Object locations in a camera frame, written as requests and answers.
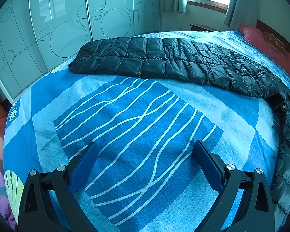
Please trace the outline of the black quilted down jacket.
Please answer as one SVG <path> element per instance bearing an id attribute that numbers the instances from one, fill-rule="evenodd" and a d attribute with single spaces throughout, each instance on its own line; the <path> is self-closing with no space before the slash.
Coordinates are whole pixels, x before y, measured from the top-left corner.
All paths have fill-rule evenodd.
<path id="1" fill-rule="evenodd" d="M 271 186 L 275 222 L 290 214 L 290 89 L 265 66 L 233 50 L 185 38 L 113 38 L 82 46 L 69 64 L 80 74 L 166 78 L 217 86 L 262 98 L 281 116 L 281 136 Z"/>

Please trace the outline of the purple floral fabric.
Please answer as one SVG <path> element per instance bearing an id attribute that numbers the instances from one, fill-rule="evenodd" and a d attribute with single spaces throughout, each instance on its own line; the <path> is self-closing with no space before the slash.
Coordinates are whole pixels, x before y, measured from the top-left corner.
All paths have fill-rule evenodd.
<path id="1" fill-rule="evenodd" d="M 3 174 L 0 170 L 0 213 L 12 230 L 17 230 L 17 223 L 8 201 Z"/>

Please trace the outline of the dark wooden headboard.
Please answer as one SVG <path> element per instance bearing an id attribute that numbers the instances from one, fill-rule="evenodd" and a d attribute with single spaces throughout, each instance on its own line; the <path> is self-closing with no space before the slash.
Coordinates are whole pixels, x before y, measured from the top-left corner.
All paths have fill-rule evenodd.
<path id="1" fill-rule="evenodd" d="M 281 42 L 284 44 L 286 51 L 290 53 L 290 42 L 287 39 L 285 39 L 282 35 L 280 35 L 277 31 L 275 31 L 270 26 L 266 25 L 265 23 L 263 23 L 262 21 L 258 19 L 257 19 L 256 27 L 263 33 L 268 32 L 278 37 L 281 40 Z"/>

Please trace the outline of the brown embroidered small cushion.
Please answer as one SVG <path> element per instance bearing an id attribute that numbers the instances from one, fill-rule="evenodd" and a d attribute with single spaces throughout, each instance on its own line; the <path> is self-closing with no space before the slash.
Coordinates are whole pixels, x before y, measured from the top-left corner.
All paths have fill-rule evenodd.
<path id="1" fill-rule="evenodd" d="M 275 51 L 282 55 L 285 59 L 288 57 L 284 44 L 274 34 L 271 34 L 269 32 L 264 33 L 264 41 L 272 46 L 272 48 L 275 49 Z"/>

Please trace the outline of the red pillow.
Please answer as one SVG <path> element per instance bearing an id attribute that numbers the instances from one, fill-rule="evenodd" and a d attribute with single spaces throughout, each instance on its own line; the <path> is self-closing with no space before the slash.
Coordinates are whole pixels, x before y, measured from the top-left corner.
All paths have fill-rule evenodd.
<path id="1" fill-rule="evenodd" d="M 279 66 L 281 66 L 287 73 L 290 74 L 290 53 L 286 51 L 287 58 L 277 53 L 268 43 L 264 41 L 264 33 L 256 27 L 250 25 L 241 25 L 240 31 L 244 34 L 244 40 L 261 50 Z"/>

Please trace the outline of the glass sliding wardrobe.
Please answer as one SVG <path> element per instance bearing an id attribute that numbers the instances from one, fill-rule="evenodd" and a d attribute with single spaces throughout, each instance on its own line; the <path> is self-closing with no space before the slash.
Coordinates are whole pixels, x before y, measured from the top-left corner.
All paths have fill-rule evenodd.
<path id="1" fill-rule="evenodd" d="M 160 0 L 6 0 L 0 9 L 0 87 L 15 100 L 92 40 L 160 29 Z"/>

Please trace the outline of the wooden bedside table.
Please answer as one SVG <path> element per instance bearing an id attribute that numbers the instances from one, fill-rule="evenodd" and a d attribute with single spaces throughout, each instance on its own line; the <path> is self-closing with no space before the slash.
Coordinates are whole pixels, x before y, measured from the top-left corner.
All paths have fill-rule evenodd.
<path id="1" fill-rule="evenodd" d="M 210 28 L 210 27 L 204 26 L 204 25 L 190 24 L 190 26 L 191 26 L 192 32 L 214 32 L 214 31 L 216 31 L 214 28 Z"/>

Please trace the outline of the pale curtain left of bed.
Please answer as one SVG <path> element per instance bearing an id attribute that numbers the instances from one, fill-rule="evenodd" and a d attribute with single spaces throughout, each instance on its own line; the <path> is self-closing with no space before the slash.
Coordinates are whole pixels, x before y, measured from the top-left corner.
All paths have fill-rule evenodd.
<path id="1" fill-rule="evenodd" d="M 241 25 L 256 26 L 257 0 L 230 0 L 224 24 L 235 30 Z"/>

